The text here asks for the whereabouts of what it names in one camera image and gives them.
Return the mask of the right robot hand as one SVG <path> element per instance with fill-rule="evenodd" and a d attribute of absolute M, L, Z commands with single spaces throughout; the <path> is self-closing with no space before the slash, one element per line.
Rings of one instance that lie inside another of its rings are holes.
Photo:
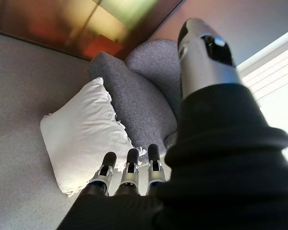
<path fill-rule="evenodd" d="M 150 191 L 123 178 L 114 196 L 93 180 L 60 230 L 288 230 L 288 134 L 270 127 L 240 81 L 228 44 L 204 21 L 178 37 L 182 102 L 161 178 L 151 145 Z"/>

